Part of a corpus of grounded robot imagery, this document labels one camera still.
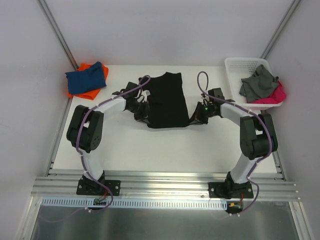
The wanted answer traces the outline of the black t shirt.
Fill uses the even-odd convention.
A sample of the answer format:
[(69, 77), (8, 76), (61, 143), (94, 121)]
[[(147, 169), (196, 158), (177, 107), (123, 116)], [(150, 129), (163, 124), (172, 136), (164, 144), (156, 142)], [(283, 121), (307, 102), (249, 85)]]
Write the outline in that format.
[(150, 92), (147, 97), (149, 128), (185, 128), (190, 125), (180, 72), (152, 77), (143, 89)]

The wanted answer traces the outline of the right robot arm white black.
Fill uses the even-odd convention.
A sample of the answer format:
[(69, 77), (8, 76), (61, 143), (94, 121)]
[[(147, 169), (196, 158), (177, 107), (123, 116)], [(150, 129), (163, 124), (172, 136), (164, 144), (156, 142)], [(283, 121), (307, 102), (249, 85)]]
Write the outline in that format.
[(192, 125), (206, 125), (209, 118), (225, 118), (239, 126), (241, 155), (235, 167), (223, 182), (209, 182), (210, 198), (230, 200), (232, 198), (253, 199), (253, 184), (250, 176), (258, 164), (278, 149), (278, 140), (273, 120), (268, 113), (254, 113), (225, 99), (220, 88), (202, 94), (190, 119)]

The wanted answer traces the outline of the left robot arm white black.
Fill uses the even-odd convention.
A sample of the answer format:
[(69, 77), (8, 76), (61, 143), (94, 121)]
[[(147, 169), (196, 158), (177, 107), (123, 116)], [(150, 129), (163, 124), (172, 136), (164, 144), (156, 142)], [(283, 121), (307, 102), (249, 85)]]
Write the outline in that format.
[(83, 167), (78, 181), (77, 195), (102, 195), (112, 191), (112, 184), (106, 181), (105, 172), (95, 150), (103, 137), (103, 125), (107, 117), (129, 111), (137, 122), (148, 122), (149, 90), (143, 84), (129, 82), (126, 88), (112, 93), (111, 97), (89, 108), (75, 107), (66, 139), (76, 149)]

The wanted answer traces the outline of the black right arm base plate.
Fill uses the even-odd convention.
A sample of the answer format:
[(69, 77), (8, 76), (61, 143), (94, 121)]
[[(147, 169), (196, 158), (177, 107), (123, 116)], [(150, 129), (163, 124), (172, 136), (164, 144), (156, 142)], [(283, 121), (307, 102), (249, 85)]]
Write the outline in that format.
[(232, 198), (254, 198), (252, 185), (248, 181), (240, 184), (227, 182), (209, 182), (208, 194), (210, 198), (220, 198), (227, 200), (230, 200)]

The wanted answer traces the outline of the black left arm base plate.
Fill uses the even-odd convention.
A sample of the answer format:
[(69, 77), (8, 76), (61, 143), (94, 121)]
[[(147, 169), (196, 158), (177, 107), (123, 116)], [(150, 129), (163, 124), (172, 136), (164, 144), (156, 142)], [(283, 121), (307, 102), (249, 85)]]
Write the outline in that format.
[[(120, 180), (104, 180), (102, 184), (109, 188), (113, 196), (120, 195)], [(83, 178), (78, 181), (76, 194), (79, 196), (102, 196), (105, 192), (106, 189), (103, 186), (90, 179)]]

